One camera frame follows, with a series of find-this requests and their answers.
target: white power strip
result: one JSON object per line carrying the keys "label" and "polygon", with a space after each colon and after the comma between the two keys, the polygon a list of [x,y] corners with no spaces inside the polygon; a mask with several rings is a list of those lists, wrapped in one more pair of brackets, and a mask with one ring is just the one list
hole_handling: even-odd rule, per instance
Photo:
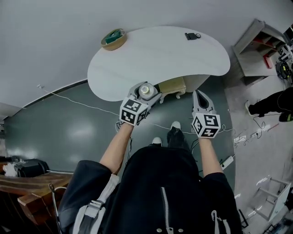
{"label": "white power strip", "polygon": [[234,161],[234,158],[230,156],[221,164],[222,170],[224,170],[226,167],[228,167],[232,162]]}

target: pants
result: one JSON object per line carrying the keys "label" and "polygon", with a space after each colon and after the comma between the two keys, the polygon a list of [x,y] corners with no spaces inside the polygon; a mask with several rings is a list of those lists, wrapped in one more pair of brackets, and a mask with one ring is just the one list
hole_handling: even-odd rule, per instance
{"label": "pants", "polygon": [[288,88],[285,91],[274,93],[266,99],[263,99],[254,105],[250,105],[248,109],[252,115],[259,114],[260,117],[264,116],[268,112],[292,112],[293,88]]}
{"label": "pants", "polygon": [[188,152],[190,152],[190,148],[188,146],[186,138],[183,132],[178,128],[172,127],[172,129],[168,132],[167,142],[168,142],[168,148],[185,149]]}

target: zipper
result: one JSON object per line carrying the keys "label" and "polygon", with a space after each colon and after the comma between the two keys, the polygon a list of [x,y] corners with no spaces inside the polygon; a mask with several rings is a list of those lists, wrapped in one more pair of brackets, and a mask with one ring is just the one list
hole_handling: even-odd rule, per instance
{"label": "zipper", "polygon": [[164,187],[161,187],[162,193],[163,193],[163,199],[165,204],[165,224],[166,224],[166,230],[168,234],[174,234],[173,228],[169,225],[169,203],[167,200],[167,195]]}

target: person in black clothes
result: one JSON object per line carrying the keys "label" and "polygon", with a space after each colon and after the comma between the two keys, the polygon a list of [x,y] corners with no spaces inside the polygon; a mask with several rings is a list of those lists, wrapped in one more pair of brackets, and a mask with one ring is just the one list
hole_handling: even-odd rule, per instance
{"label": "person in black clothes", "polygon": [[[91,200],[99,202],[110,177],[119,172],[133,128],[122,124],[99,163],[79,162],[59,207],[63,233],[90,233],[92,223],[84,224],[86,218],[75,230],[77,213]],[[199,177],[179,122],[172,124],[167,141],[168,147],[162,147],[155,138],[132,155],[121,182],[102,204],[104,216],[95,233],[242,233],[233,191],[211,141],[199,138],[204,178]]]}
{"label": "person in black clothes", "polygon": [[278,112],[282,113],[279,118],[281,122],[292,121],[293,87],[274,93],[254,105],[250,105],[250,102],[246,101],[245,108],[251,116],[258,114],[259,117],[264,117],[269,112]]}

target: shoe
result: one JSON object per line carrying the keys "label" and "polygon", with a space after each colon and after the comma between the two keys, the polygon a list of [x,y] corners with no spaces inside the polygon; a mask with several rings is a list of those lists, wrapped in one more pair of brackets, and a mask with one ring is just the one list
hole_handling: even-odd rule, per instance
{"label": "shoe", "polygon": [[171,129],[172,129],[172,127],[181,129],[181,125],[178,121],[174,121],[171,125]]}
{"label": "shoe", "polygon": [[292,113],[282,113],[279,117],[279,121],[280,122],[290,122],[293,121],[293,114]]}
{"label": "shoe", "polygon": [[152,140],[152,144],[155,144],[155,145],[157,145],[157,146],[162,146],[162,140],[161,140],[161,138],[159,138],[159,137],[155,137],[153,140]]}
{"label": "shoe", "polygon": [[250,101],[247,100],[246,103],[245,103],[245,108],[246,108],[248,114],[249,114],[250,116],[253,116],[253,115],[249,112],[249,108],[248,108],[249,106],[250,106]]}

